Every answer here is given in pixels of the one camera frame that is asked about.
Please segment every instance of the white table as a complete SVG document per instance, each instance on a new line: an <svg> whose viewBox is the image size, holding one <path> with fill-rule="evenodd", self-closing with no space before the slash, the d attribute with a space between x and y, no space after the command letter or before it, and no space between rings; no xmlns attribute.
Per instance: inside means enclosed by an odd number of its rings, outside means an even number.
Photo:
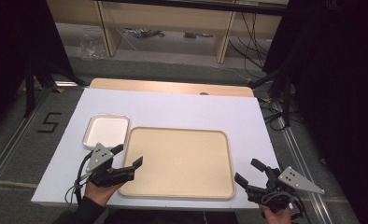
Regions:
<svg viewBox="0 0 368 224"><path fill-rule="evenodd" d="M33 203L65 205L64 195L73 186L78 167L89 153L82 144L88 122L93 115L100 113L128 116L128 132L138 126L223 131L228 136L234 173L238 172L257 187L265 188L267 177L250 165L251 160L256 158L266 165L277 167L276 155L259 104L254 97L86 89L38 185ZM122 151L114 157L114 168L121 167L124 154L125 151ZM187 210L258 207L248 201L247 194L238 185L235 195L225 201L127 198L117 192L108 205L136 209Z"/></svg>

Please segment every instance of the wooden tray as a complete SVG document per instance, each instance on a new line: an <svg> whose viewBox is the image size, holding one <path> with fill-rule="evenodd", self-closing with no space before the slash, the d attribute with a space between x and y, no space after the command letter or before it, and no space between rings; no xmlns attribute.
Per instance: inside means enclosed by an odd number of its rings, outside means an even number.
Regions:
<svg viewBox="0 0 368 224"><path fill-rule="evenodd" d="M143 156L126 196L229 199L234 177L228 140L220 131L137 127L132 129L123 166Z"/></svg>

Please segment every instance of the hand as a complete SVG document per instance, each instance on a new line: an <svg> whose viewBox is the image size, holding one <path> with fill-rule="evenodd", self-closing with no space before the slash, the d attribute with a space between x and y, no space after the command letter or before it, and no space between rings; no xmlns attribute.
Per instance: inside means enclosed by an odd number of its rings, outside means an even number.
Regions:
<svg viewBox="0 0 368 224"><path fill-rule="evenodd" d="M269 207L260 205L260 209L265 214L267 224L291 224L291 209L287 208L273 213Z"/></svg>
<svg viewBox="0 0 368 224"><path fill-rule="evenodd" d="M108 200L114 194L117 189L122 187L123 184L111 186L109 188L99 188L95 186L91 181L88 181L85 188L85 196L98 203L102 207L106 207Z"/></svg>

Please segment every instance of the robotic hand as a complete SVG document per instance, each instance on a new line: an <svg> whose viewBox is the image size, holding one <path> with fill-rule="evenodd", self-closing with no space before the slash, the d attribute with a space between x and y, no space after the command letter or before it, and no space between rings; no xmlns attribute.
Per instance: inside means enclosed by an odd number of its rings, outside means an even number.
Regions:
<svg viewBox="0 0 368 224"><path fill-rule="evenodd" d="M291 167L288 167L285 171L281 172L277 168L272 169L269 166L265 166L262 162L256 159L251 161L251 165L261 172L266 173L268 177L266 189L249 185L248 181L239 173L235 174L234 180L245 189L250 202L268 206L274 213L280 209L285 209L290 203L295 203L300 212L293 215L291 219L303 217L303 212L306 214L304 205L302 204L301 199L297 196L297 189L324 194L323 189L320 189Z"/></svg>
<svg viewBox="0 0 368 224"><path fill-rule="evenodd" d="M134 171L143 164L143 157L140 157L132 163L132 166L122 167L120 169L112 168L113 157L123 151L123 145L118 145L111 149L98 143L96 148L91 151L82 161L78 171L78 177L74 184L78 204L81 203L81 188L79 182L87 177L97 187L111 187L121 183L134 180ZM83 166L87 160L90 160L86 168L86 174L81 176Z"/></svg>

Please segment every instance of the sleeve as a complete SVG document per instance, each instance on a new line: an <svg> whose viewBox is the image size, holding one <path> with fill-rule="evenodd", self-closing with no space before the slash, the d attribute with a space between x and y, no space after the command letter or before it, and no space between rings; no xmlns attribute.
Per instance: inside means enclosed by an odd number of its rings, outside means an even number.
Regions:
<svg viewBox="0 0 368 224"><path fill-rule="evenodd" d="M76 212L64 211L53 224L92 224L104 212L104 207L84 196Z"/></svg>

